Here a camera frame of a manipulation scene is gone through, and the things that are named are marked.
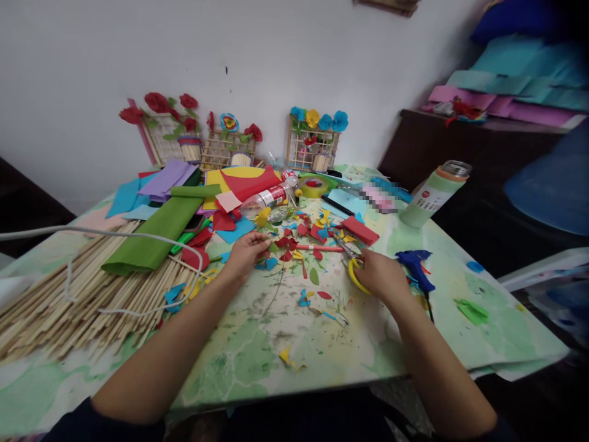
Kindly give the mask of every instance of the blue glue gun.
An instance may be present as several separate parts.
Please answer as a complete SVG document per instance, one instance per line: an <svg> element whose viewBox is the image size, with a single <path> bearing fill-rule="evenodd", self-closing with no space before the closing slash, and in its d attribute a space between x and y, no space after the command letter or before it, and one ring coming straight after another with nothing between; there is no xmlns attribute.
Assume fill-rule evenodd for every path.
<svg viewBox="0 0 589 442"><path fill-rule="evenodd" d="M428 281L422 270L422 261L425 261L430 255L431 252L427 250L408 250L407 252L398 252L395 254L400 264L403 264L409 269L411 276L417 280L419 288L424 293L429 293L436 289L436 286Z"/></svg>

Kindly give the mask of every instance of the electric cord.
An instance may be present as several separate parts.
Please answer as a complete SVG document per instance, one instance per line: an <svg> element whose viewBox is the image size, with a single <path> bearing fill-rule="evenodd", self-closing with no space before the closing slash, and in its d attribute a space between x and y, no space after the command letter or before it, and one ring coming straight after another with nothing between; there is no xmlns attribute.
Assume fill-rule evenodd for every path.
<svg viewBox="0 0 589 442"><path fill-rule="evenodd" d="M131 310L125 310L125 309L113 309L113 310L98 309L98 311L100 313L106 313L106 314L121 313L121 314L127 314L127 315L134 316L134 317L144 317L144 316L151 315L152 313L158 312L160 310L165 310L170 307L178 306L188 299L188 297L190 296L190 294L193 292L194 288L196 287L196 284L198 283L198 279L201 276L202 255L197 250L194 250L192 247L187 246L186 244L182 244L181 242L173 241L171 239L164 238L163 236L150 235L148 233L119 233L119 232L111 232L111 231L106 231L106 230L97 230L97 229L92 229L92 228L87 228L87 227L52 226L52 227L43 227L43 228L38 228L38 229L33 229L33 230L25 230L25 231L10 232L10 233L0 233L0 241L10 241L12 239L32 238L33 236L46 235L48 233L56 233L56 232L64 231L64 230L79 231L79 232L84 232L84 233L94 233L94 234L103 235L103 236L105 236L105 235L106 236L126 236L126 237L137 236L139 238L158 239L160 241L168 242L169 244L174 244L175 246L180 246L183 249L190 250L192 253L196 254L196 256L198 256L198 258L199 258L200 262L198 264L198 269L196 270L194 282L192 283L190 290L186 292L187 293L186 296L184 296L180 301L177 301L172 304L167 304L162 307L157 307L157 308L151 309L151 310L144 312L144 313L137 313L137 312L134 312ZM66 283L64 286L64 296L68 302L76 302L76 299L73 298L72 296L70 296L69 288L70 288L70 284L71 284L71 280L72 280L72 265L73 265L73 262L77 256L77 254L78 254L78 252L76 251L75 255L73 257L71 257L69 259L69 261L67 262L67 276L66 276Z"/></svg>

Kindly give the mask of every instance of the hand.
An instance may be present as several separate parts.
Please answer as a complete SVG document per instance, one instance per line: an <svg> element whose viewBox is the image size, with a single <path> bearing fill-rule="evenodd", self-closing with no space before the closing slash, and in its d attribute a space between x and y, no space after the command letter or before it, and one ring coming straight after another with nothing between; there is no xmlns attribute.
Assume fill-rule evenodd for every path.
<svg viewBox="0 0 589 442"><path fill-rule="evenodd" d="M259 232L250 232L239 238L233 248L229 260L221 270L219 276L230 281L244 284L253 270L258 256L270 246L271 240Z"/></svg>
<svg viewBox="0 0 589 442"><path fill-rule="evenodd" d="M362 253L364 268L354 267L354 273L373 295L382 299L404 298L411 294L407 276L398 261L368 249L362 250Z"/></svg>

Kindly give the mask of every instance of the green thermos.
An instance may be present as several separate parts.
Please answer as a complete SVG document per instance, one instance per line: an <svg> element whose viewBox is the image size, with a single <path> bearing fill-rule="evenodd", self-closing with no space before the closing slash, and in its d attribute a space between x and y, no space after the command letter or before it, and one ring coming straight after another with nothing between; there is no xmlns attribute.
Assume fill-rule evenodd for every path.
<svg viewBox="0 0 589 442"><path fill-rule="evenodd" d="M471 170L466 163L446 161L432 172L399 219L410 227L423 226L464 185Z"/></svg>

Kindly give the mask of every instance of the white wall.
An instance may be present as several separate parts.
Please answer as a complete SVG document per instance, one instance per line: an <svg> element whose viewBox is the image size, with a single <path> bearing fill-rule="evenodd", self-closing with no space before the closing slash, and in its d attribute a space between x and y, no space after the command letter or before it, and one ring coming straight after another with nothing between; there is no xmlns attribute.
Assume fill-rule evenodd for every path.
<svg viewBox="0 0 589 442"><path fill-rule="evenodd" d="M375 166L400 109L463 59L486 0L406 19L351 0L0 3L0 155L79 214L149 166L126 98L188 92L283 152L294 105L349 115L338 163Z"/></svg>

